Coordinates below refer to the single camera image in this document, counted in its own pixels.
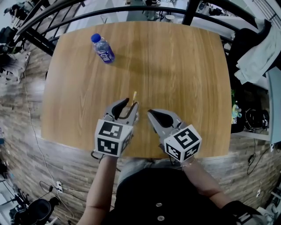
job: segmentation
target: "shirt button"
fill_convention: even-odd
[[[158,219],[159,221],[163,221],[163,220],[165,220],[165,217],[163,217],[163,216],[158,216],[157,219]]]

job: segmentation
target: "gray pants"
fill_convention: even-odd
[[[148,160],[144,159],[132,159],[129,160],[121,170],[121,173],[119,175],[118,179],[118,185],[121,184],[122,181],[124,181],[129,176],[132,176],[133,174],[141,171],[145,168],[170,168],[170,169],[181,169],[179,163],[175,163],[175,165],[172,165],[170,160],[155,160],[154,163],[149,162]]]

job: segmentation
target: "wooden table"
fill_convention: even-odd
[[[115,53],[107,65],[90,41],[101,34]],[[46,80],[42,137],[94,149],[97,120],[114,101],[137,91],[140,121],[124,156],[164,158],[149,109],[174,111],[202,137],[199,157],[228,153],[231,89],[218,34],[164,22],[119,22],[64,34]]]

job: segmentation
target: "white cloth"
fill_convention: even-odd
[[[256,83],[268,70],[281,51],[281,30],[272,25],[267,37],[257,46],[246,52],[237,62],[234,75],[241,84]]]

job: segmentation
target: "black shirt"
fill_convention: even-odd
[[[248,222],[260,214],[238,201],[219,209],[209,198],[198,194],[184,172],[146,168],[119,185],[115,208],[103,224],[236,225],[242,215]]]
[[[21,20],[25,20],[25,18],[27,17],[27,14],[24,11],[24,9],[21,8],[20,6],[18,6],[17,4],[15,4],[11,7],[10,14],[12,16],[14,16],[16,9],[17,9],[16,18],[19,18]]]

